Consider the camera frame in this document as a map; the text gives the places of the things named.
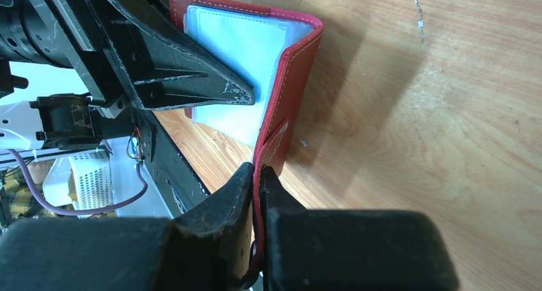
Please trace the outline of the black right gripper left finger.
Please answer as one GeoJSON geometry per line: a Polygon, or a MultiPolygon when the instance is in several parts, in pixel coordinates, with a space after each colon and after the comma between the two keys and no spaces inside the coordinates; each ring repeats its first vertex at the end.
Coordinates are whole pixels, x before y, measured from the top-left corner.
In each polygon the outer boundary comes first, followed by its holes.
{"type": "Polygon", "coordinates": [[[26,219],[1,238],[2,290],[241,290],[253,165],[175,219],[26,219]]]}

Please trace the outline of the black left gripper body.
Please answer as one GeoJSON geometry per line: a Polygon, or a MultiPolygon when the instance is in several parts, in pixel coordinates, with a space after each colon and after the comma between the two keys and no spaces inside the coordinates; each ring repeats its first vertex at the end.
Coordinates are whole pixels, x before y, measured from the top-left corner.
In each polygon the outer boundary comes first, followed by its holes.
{"type": "Polygon", "coordinates": [[[112,38],[106,32],[118,13],[106,0],[46,0],[68,41],[65,55],[93,98],[91,104],[115,119],[130,107],[112,38]]]}

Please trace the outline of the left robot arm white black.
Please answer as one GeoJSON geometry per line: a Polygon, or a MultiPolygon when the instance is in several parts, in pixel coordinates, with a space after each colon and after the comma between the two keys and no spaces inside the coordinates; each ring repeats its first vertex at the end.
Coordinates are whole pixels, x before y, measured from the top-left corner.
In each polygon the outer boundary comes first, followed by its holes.
{"type": "Polygon", "coordinates": [[[1,153],[92,150],[146,115],[251,106],[253,86],[186,35],[173,0],[1,0],[1,153]]]}

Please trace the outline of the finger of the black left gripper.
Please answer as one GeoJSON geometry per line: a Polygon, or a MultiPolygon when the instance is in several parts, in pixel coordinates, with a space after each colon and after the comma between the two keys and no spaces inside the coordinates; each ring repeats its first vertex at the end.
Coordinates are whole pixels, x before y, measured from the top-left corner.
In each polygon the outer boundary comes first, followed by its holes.
{"type": "Polygon", "coordinates": [[[93,1],[106,55],[134,105],[162,111],[253,105],[253,86],[176,26],[172,8],[169,0],[93,1]]]}

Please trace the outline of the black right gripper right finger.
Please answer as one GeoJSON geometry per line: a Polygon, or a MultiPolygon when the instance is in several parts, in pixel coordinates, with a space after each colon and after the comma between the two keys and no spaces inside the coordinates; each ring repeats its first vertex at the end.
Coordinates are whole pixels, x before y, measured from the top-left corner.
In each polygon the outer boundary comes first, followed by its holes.
{"type": "Polygon", "coordinates": [[[263,169],[265,290],[458,290],[435,223],[411,210],[308,209],[263,169]]]}

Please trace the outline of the red leather card holder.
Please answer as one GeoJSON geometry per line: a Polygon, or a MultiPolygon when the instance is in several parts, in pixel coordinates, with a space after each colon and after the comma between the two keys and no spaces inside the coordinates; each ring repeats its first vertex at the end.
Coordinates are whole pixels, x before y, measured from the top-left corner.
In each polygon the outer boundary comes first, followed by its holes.
{"type": "Polygon", "coordinates": [[[212,104],[185,115],[253,147],[252,223],[256,240],[242,276],[259,275],[265,229],[259,195],[261,171],[280,173],[293,124],[318,50],[324,23],[306,13],[233,0],[169,0],[171,19],[254,87],[252,106],[212,104]]]}

